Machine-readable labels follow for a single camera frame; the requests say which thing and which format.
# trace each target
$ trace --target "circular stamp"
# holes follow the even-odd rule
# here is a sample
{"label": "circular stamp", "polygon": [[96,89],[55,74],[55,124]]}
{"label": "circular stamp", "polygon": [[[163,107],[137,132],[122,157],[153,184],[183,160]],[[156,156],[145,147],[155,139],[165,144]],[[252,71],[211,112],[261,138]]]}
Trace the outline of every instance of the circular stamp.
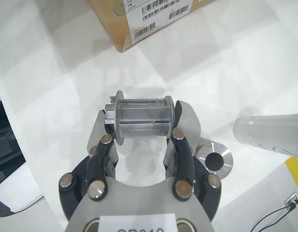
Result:
{"label": "circular stamp", "polygon": [[124,4],[122,2],[115,1],[113,3],[113,12],[119,17],[124,16],[126,14],[126,9]]}
{"label": "circular stamp", "polygon": [[135,5],[133,6],[133,0],[127,0],[125,3],[115,1],[113,4],[113,12],[121,17],[135,7]]}

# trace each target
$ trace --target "black circular hole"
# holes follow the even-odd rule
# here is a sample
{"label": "black circular hole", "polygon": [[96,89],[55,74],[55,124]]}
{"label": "black circular hole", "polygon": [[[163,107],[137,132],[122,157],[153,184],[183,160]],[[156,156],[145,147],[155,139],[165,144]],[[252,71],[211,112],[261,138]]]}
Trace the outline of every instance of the black circular hole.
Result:
{"label": "black circular hole", "polygon": [[205,159],[206,167],[211,171],[218,171],[223,167],[223,157],[216,152],[210,153]]}

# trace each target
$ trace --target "shipping label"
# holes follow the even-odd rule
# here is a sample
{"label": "shipping label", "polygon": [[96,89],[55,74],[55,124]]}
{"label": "shipping label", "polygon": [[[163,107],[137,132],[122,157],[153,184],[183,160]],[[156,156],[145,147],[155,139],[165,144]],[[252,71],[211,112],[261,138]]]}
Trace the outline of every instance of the shipping label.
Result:
{"label": "shipping label", "polygon": [[189,13],[193,0],[123,0],[132,43]]}

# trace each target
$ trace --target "metal screw head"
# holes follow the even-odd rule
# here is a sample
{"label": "metal screw head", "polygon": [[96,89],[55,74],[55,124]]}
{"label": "metal screw head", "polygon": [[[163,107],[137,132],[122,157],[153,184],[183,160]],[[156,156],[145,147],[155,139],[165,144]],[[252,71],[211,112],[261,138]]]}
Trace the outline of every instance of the metal screw head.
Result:
{"label": "metal screw head", "polygon": [[111,135],[104,135],[101,138],[101,143],[102,144],[109,144],[111,142],[111,140],[112,140]]}
{"label": "metal screw head", "polygon": [[178,196],[187,199],[192,195],[192,187],[186,181],[177,181],[175,184],[175,190]]}
{"label": "metal screw head", "polygon": [[59,185],[62,188],[67,188],[69,187],[73,182],[73,175],[68,173],[68,174],[64,174],[60,181],[59,181]]}
{"label": "metal screw head", "polygon": [[174,128],[172,131],[172,136],[177,140],[182,140],[185,137],[184,133],[178,127]]}
{"label": "metal screw head", "polygon": [[194,226],[185,219],[177,220],[178,232],[195,232]]}
{"label": "metal screw head", "polygon": [[105,191],[105,184],[102,181],[93,181],[88,188],[88,195],[91,199],[98,199]]}
{"label": "metal screw head", "polygon": [[221,186],[221,180],[215,174],[208,175],[208,183],[214,189],[217,189],[217,188],[219,188]]}
{"label": "metal screw head", "polygon": [[93,156],[93,154],[94,154],[94,152],[95,152],[95,150],[96,150],[96,147],[97,147],[97,146],[94,146],[94,147],[92,147],[92,148],[90,149],[90,151],[89,151],[89,157],[92,157],[92,156]]}

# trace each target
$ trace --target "white table surface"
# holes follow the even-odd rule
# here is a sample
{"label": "white table surface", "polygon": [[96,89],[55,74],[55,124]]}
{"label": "white table surface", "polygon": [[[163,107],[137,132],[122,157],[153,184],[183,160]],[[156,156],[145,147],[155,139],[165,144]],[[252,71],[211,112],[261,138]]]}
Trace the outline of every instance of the white table surface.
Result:
{"label": "white table surface", "polygon": [[[222,207],[287,158],[237,143],[232,125],[240,115],[298,113],[298,0],[218,0],[124,53],[86,0],[0,0],[0,95],[63,227],[58,181],[86,157],[97,113],[118,89],[192,105],[202,136],[233,154]],[[162,138],[126,139],[117,179],[162,181],[165,150]]]}

